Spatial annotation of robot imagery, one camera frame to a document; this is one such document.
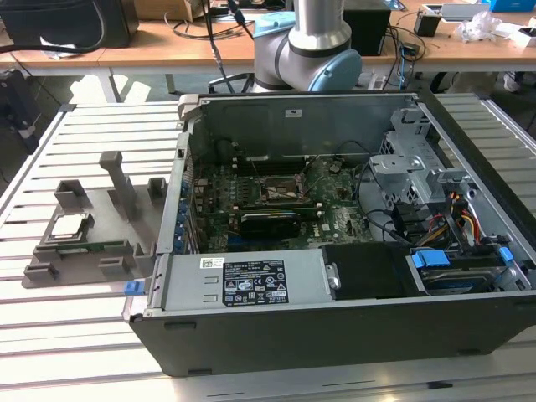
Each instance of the plastic bag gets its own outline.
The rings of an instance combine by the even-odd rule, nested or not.
[[[464,43],[483,39],[494,41],[493,31],[501,22],[501,19],[492,17],[490,12],[481,11],[472,18],[472,21],[460,23],[454,33]]]

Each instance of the barcode sticker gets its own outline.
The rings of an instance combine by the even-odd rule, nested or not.
[[[288,118],[300,118],[302,117],[302,109],[286,109],[285,117]]]
[[[225,263],[225,258],[202,258],[199,263],[199,268],[223,268]]]

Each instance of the sticker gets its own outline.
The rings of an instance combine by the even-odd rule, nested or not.
[[[199,263],[199,268],[223,268],[225,263],[225,258],[202,258]]]
[[[302,117],[302,109],[286,109],[285,117],[300,118]]]
[[[223,303],[227,307],[288,303],[283,260],[228,262],[223,268]]]

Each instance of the table leg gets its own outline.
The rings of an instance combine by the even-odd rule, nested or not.
[[[100,86],[104,92],[104,97],[108,103],[121,103],[121,97],[119,91],[117,90],[116,82],[114,81],[114,76],[111,71],[105,73],[99,73]]]
[[[166,83],[167,83],[167,92],[169,94],[174,94],[177,92],[175,89],[175,79],[173,78],[173,74],[166,74]]]

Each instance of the speaker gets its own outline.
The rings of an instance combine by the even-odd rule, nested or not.
[[[379,56],[390,16],[383,0],[346,0],[344,21],[352,29],[352,49],[362,56]]]

